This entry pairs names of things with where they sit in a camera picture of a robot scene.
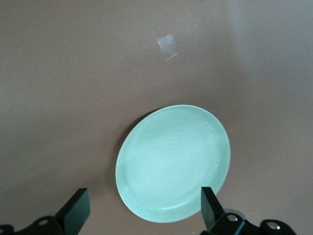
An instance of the mint green plate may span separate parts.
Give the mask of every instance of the mint green plate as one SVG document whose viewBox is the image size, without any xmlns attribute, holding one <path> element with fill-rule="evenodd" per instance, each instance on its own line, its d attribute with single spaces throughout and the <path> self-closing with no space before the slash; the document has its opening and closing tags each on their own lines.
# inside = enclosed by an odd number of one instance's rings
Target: mint green plate
<svg viewBox="0 0 313 235">
<path fill-rule="evenodd" d="M 196 106 L 169 106 L 126 137 L 116 162 L 117 189 L 139 217 L 175 222 L 200 211 L 201 187 L 220 190 L 229 163 L 229 139 L 215 116 Z"/>
</svg>

